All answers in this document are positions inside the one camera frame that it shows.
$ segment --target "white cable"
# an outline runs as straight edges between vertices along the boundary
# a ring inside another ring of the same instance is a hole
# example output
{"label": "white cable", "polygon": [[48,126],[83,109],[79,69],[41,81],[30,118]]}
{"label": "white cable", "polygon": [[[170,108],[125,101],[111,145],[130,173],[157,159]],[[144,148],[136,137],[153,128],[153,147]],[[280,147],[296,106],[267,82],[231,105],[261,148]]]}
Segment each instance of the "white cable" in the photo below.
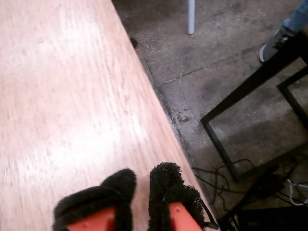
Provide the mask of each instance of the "white cable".
{"label": "white cable", "polygon": [[304,185],[304,184],[295,184],[295,183],[292,183],[290,181],[290,179],[287,179],[288,183],[289,183],[289,186],[290,186],[290,201],[293,205],[295,206],[301,206],[301,205],[304,205],[303,203],[295,203],[292,199],[293,197],[293,186],[300,186],[300,187],[303,187],[303,188],[307,188],[308,189],[308,186],[307,185]]}

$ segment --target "sneaker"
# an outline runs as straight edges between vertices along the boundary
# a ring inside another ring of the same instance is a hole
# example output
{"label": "sneaker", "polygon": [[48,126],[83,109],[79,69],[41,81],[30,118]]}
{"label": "sneaker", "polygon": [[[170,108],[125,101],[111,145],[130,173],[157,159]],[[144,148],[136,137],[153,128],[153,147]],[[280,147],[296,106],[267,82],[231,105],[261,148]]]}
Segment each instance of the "sneaker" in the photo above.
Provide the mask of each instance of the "sneaker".
{"label": "sneaker", "polygon": [[259,54],[260,61],[262,63],[267,62],[274,54],[277,53],[279,49],[281,49],[285,43],[292,38],[291,36],[286,35],[281,30],[278,30],[274,37],[265,44]]}

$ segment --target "concrete floor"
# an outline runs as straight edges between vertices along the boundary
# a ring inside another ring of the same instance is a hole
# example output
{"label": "concrete floor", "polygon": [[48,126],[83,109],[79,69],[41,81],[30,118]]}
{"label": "concrete floor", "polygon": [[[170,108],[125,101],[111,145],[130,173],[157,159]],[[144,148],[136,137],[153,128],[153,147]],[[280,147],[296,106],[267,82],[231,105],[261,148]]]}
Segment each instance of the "concrete floor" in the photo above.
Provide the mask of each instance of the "concrete floor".
{"label": "concrete floor", "polygon": [[[192,167],[215,171],[223,164],[200,119],[260,67],[262,44],[300,2],[196,0],[195,34],[189,36],[186,1],[114,0],[128,34],[139,42],[137,54]],[[307,140],[307,132],[276,88],[304,66],[297,60],[213,121],[233,161],[249,158],[258,166]],[[307,77],[292,86],[308,112],[307,89]],[[245,171],[250,166],[243,162],[237,167]],[[234,183],[227,170],[221,173],[234,190],[246,191],[253,182]],[[198,174],[214,182],[213,175]],[[213,188],[200,184],[212,198]],[[223,197],[230,209],[243,196]],[[251,206],[287,205],[275,198],[256,204]],[[225,213],[219,198],[213,208],[218,218]]]}

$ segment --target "black sponge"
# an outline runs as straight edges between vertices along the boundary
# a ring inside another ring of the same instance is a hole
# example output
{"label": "black sponge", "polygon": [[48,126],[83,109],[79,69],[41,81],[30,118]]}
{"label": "black sponge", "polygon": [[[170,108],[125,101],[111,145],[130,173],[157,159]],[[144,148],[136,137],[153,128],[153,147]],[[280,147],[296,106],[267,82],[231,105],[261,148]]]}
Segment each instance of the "black sponge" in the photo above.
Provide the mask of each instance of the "black sponge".
{"label": "black sponge", "polygon": [[106,178],[100,186],[88,188],[62,199],[54,209],[54,231],[68,231],[70,224],[104,208],[115,206],[115,231],[132,230],[130,203],[136,188],[136,176],[123,169]]}
{"label": "black sponge", "polygon": [[[156,166],[150,173],[150,201],[148,231],[172,231],[169,203],[181,202],[200,228],[218,229],[210,211],[202,201],[199,192],[184,185],[180,167],[165,162]],[[204,222],[203,209],[211,222]]]}

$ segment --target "wood grain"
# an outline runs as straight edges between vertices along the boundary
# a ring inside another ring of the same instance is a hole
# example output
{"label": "wood grain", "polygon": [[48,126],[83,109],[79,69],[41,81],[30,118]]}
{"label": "wood grain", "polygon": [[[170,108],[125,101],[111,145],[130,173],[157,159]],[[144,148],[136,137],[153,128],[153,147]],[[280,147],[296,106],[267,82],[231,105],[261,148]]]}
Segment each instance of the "wood grain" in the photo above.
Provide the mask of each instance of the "wood grain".
{"label": "wood grain", "polygon": [[64,196],[125,167],[178,163],[200,190],[109,0],[0,2],[0,230],[51,230]]}

